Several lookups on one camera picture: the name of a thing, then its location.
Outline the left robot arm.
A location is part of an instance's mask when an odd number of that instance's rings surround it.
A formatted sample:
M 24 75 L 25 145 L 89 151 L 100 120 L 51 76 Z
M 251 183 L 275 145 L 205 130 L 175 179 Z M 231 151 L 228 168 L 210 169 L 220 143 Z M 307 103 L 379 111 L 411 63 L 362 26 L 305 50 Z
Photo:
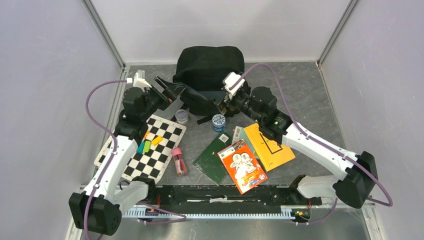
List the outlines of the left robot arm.
M 130 160 L 142 143 L 148 130 L 148 118 L 157 110 L 166 110 L 186 89 L 183 83 L 154 79 L 163 89 L 158 90 L 146 80 L 128 78 L 131 84 L 123 93 L 123 110 L 119 114 L 114 131 L 94 119 L 88 107 L 88 117 L 112 138 L 110 150 L 92 180 L 81 193 L 72 193 L 69 208 L 75 226 L 81 229 L 85 239 L 90 233 L 100 237 L 112 236 L 120 226 L 122 216 L 138 202 L 153 203 L 157 190 L 153 181 L 137 177 L 125 189 L 116 192 L 116 187 Z

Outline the yellow hardcover book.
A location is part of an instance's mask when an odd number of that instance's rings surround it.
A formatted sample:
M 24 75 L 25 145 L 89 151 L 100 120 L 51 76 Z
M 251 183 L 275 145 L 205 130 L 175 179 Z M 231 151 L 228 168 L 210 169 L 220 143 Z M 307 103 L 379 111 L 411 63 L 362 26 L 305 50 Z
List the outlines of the yellow hardcover book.
M 259 125 L 257 123 L 247 126 L 243 130 L 254 149 L 254 153 L 258 156 L 267 172 L 296 157 L 290 147 L 265 137 L 259 131 Z

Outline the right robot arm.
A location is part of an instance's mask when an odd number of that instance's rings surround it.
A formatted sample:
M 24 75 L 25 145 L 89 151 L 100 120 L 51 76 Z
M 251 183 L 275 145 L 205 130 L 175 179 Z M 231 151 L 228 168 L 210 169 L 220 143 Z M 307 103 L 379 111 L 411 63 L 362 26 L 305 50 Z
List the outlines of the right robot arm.
M 239 111 L 256 121 L 267 139 L 301 152 L 331 172 L 320 177 L 299 175 L 288 191 L 293 203 L 302 204 L 315 197 L 338 198 L 360 209 L 370 200 L 369 195 L 378 181 L 375 157 L 367 151 L 361 154 L 348 151 L 306 130 L 277 109 L 277 98 L 270 88 L 242 88 L 230 98 L 223 90 L 196 91 L 187 87 L 180 99 L 202 111 Z

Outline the black student backpack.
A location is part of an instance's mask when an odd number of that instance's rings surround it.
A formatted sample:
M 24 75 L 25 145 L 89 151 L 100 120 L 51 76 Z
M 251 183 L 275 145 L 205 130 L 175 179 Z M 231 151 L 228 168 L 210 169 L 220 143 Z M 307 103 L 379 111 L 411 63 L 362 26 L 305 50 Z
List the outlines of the black student backpack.
M 243 53 L 235 46 L 191 46 L 182 50 L 172 82 L 196 91 L 220 91 L 222 97 L 225 77 L 231 72 L 244 71 Z M 210 117 L 216 114 L 194 115 Z

